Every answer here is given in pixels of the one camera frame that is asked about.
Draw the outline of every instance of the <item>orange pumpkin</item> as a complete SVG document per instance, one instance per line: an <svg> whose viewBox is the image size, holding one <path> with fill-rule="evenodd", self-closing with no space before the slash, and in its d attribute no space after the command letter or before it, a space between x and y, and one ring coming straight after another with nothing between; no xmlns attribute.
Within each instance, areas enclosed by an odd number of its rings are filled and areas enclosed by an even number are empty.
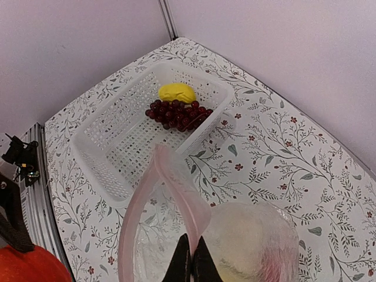
<svg viewBox="0 0 376 282"><path fill-rule="evenodd" d="M72 278L53 254L39 246L25 254L6 246L0 249L0 281L72 282Z"/></svg>

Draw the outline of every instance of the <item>pink plastic bag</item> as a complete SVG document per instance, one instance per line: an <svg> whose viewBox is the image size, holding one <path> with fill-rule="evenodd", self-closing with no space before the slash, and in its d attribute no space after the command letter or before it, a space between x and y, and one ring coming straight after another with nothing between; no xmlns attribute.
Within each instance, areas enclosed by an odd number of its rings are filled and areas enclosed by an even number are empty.
<svg viewBox="0 0 376 282"><path fill-rule="evenodd" d="M124 216L118 250L120 282L135 280L133 257L136 230L153 188L161 188L161 185L156 185L159 180L165 183L180 210L189 238L191 254L194 254L202 233L209 225L210 207L194 187L184 159L166 146L156 145L150 165L135 190Z"/></svg>
<svg viewBox="0 0 376 282"><path fill-rule="evenodd" d="M167 209L163 199L174 201L172 212L180 211L178 218L186 230L144 242L139 234L145 225L160 227L167 221L161 212ZM142 220L146 207L155 208L156 213ZM298 281L298 235L288 214L266 203L223 203L210 208L196 190L184 159L157 145L124 217L119 281L161 282L185 232L191 255L203 236L223 282Z"/></svg>

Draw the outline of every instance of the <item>metal frame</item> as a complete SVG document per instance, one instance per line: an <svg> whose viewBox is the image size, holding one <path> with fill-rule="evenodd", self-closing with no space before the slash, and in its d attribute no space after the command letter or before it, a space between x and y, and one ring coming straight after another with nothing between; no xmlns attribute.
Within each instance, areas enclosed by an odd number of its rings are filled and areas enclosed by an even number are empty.
<svg viewBox="0 0 376 282"><path fill-rule="evenodd" d="M167 31L170 36L170 39L175 40L179 38L168 0L158 0L158 3L160 6L160 10L162 12L163 20L165 21L164 24L166 25Z"/></svg>
<svg viewBox="0 0 376 282"><path fill-rule="evenodd" d="M45 132L39 124L35 124L22 138L24 142L37 141L38 165L41 176L30 187L25 187L24 182L19 182L21 190L22 214L31 240L56 256L69 270L72 281L74 275L68 262L62 240L56 224L52 207L52 195L47 171L45 153Z"/></svg>

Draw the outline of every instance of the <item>black object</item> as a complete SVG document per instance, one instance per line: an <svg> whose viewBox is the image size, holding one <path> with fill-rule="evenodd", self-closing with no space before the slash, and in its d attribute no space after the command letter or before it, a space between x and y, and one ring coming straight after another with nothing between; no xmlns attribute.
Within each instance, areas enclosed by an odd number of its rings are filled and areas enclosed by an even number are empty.
<svg viewBox="0 0 376 282"><path fill-rule="evenodd" d="M193 261L189 252L187 234L180 237L169 268L162 282L190 282L193 274L194 282L223 282L201 237L194 252Z"/></svg>
<svg viewBox="0 0 376 282"><path fill-rule="evenodd" d="M8 220L0 214L0 237L21 253L34 250L24 218L22 217L21 195L16 183L0 173L0 206Z"/></svg>
<svg viewBox="0 0 376 282"><path fill-rule="evenodd" d="M21 180L25 179L26 187L33 185L40 176L36 152L38 142L25 143L17 136L10 137L8 134L6 135L12 141L10 148L1 158L7 163L19 167L19 175L21 176Z"/></svg>

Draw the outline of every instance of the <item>white plastic basket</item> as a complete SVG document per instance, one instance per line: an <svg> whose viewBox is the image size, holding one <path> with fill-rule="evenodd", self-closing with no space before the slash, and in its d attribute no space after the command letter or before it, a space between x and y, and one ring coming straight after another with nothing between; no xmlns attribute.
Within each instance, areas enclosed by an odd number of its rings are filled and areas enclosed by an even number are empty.
<svg viewBox="0 0 376 282"><path fill-rule="evenodd" d="M162 85L190 85L197 100L214 112L194 132L165 130L145 116ZM84 121L71 146L93 189L112 207L127 198L147 168L156 143L187 156L207 137L234 96L233 88L212 75L176 63L158 63L118 89L118 94Z"/></svg>

